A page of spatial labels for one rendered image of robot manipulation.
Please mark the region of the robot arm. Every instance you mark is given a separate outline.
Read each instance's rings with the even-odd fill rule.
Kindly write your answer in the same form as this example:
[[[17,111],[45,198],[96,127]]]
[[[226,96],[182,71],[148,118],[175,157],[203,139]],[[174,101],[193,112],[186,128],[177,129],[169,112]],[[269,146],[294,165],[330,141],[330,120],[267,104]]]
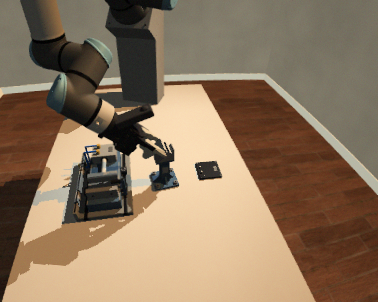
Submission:
[[[141,21],[150,8],[170,11],[178,0],[105,1],[117,22],[132,25]],[[97,134],[102,133],[113,119],[114,107],[95,92],[110,67],[110,50],[93,38],[83,44],[67,41],[56,0],[20,2],[31,33],[32,61],[44,69],[65,73],[59,74],[51,86],[47,106]],[[152,117],[154,112],[148,103],[119,114],[115,125],[121,130]]]

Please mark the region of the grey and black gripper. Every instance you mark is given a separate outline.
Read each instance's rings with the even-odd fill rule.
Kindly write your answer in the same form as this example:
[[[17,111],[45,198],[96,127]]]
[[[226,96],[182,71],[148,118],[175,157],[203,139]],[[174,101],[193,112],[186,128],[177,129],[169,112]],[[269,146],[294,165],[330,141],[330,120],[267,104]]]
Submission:
[[[127,156],[129,156],[137,149],[137,145],[139,143],[139,148],[143,150],[142,157],[144,159],[148,159],[155,154],[167,157],[164,150],[160,149],[158,146],[151,142],[151,140],[154,140],[156,142],[159,138],[152,132],[150,132],[147,128],[139,123],[136,123],[118,130],[115,125],[117,118],[118,113],[115,112],[111,123],[105,131],[103,131],[101,134],[98,134],[98,138],[102,139],[104,137],[112,141],[115,150]],[[111,127],[113,126],[114,128],[111,130]]]

